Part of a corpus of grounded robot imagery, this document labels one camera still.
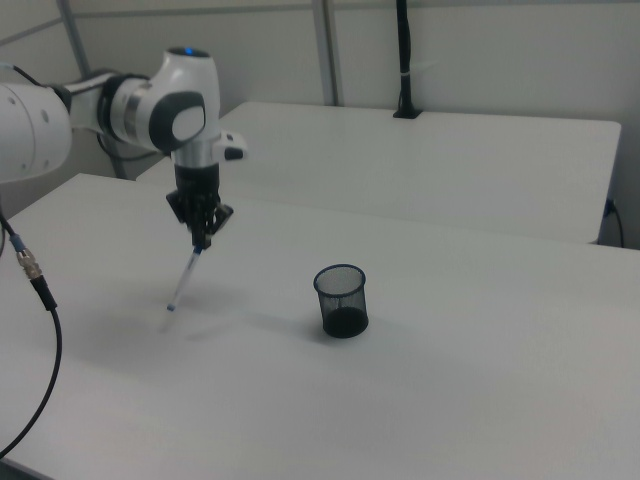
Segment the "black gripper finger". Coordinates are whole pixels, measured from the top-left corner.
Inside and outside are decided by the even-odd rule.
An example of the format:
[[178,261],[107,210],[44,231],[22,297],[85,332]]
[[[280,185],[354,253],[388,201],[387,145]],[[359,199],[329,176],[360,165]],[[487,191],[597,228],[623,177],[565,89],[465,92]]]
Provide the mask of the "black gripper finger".
[[205,214],[203,226],[202,248],[211,246],[213,237],[221,230],[234,214],[234,209],[227,204],[218,203],[211,212]]
[[197,249],[202,249],[203,225],[200,207],[191,196],[181,193],[179,190],[167,194],[166,200],[177,220],[189,230],[192,245]]

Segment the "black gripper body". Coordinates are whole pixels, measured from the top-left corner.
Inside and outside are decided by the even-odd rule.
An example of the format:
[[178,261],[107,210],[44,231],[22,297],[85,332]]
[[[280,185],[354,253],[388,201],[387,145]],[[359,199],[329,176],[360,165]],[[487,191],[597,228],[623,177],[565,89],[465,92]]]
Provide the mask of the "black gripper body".
[[194,199],[200,207],[202,222],[205,214],[213,210],[220,203],[219,185],[220,169],[218,164],[204,168],[189,168],[175,165],[176,190]]

